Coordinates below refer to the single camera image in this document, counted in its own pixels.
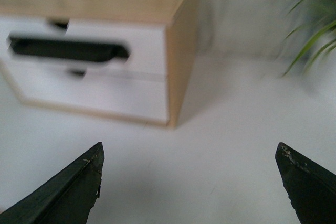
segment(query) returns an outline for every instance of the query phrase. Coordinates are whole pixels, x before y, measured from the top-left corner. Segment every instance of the bedside table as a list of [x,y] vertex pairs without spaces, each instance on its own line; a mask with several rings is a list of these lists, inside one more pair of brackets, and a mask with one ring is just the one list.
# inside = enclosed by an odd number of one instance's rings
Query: bedside table
[[174,127],[197,4],[0,0],[1,72],[23,104]]

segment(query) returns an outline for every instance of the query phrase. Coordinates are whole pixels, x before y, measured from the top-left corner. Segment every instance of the floor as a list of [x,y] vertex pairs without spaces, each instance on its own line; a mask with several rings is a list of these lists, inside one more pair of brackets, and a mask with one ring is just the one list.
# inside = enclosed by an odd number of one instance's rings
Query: floor
[[175,130],[22,106],[0,77],[0,209],[102,141],[88,224],[299,223],[275,151],[336,173],[336,107],[287,64],[198,56]]

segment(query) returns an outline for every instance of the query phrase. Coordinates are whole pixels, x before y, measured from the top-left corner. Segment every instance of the black drawer handle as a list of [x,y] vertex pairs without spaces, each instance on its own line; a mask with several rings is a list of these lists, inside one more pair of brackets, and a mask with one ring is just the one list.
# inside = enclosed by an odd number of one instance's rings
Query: black drawer handle
[[66,31],[68,29],[69,26],[69,21],[53,21],[53,20],[49,20],[48,23],[52,26],[55,26],[57,28],[60,28],[64,31]]
[[120,44],[87,41],[27,38],[9,36],[10,47],[17,56],[68,59],[102,63],[114,57],[128,59],[127,49]]
[[77,77],[77,78],[84,78],[85,74],[86,74],[86,70],[79,70],[79,69],[68,69],[67,73],[70,74],[73,77]]

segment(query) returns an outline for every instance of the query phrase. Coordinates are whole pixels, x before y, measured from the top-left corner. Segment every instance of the drawer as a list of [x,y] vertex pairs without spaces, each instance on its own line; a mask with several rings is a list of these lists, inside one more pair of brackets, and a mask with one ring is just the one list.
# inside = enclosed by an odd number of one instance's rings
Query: drawer
[[24,99],[163,123],[169,119],[166,80],[90,71],[79,78],[55,66],[27,68],[7,63],[5,67]]
[[[35,18],[2,18],[0,26],[2,28],[0,32],[0,58],[4,61],[22,63],[27,67],[56,64],[72,68],[92,69],[96,72],[111,70],[134,74],[167,75],[164,26],[70,20],[68,29],[65,31],[50,25],[43,19]],[[8,50],[7,37],[9,34],[68,41],[121,44],[127,49],[129,58],[127,60],[113,58],[104,63],[92,63],[40,57],[12,57],[12,50]]]

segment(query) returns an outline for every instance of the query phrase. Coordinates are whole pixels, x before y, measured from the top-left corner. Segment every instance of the white wall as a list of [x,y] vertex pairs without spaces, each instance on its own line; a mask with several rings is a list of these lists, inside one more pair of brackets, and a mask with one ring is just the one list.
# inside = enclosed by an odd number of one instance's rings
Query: white wall
[[286,16],[296,1],[201,0],[199,50],[259,58],[294,55],[304,35],[284,38],[304,19]]

